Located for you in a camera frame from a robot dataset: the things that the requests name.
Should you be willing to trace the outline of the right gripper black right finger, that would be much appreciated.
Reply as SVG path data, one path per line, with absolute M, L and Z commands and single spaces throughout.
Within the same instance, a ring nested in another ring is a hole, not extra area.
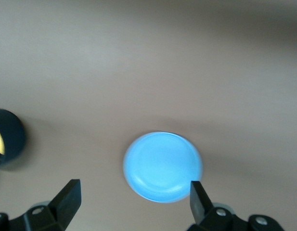
M 230 206 L 211 202 L 199 181 L 191 182 L 190 208 L 195 223 L 188 228 L 189 231 L 283 230 L 283 227 L 269 216 L 254 214 L 245 221 L 239 218 Z

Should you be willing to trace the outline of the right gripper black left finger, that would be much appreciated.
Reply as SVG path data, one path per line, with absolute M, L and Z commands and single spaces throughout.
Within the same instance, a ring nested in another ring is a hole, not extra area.
M 81 183 L 72 179 L 51 201 L 37 203 L 14 219 L 0 212 L 0 231 L 65 231 L 80 206 Z

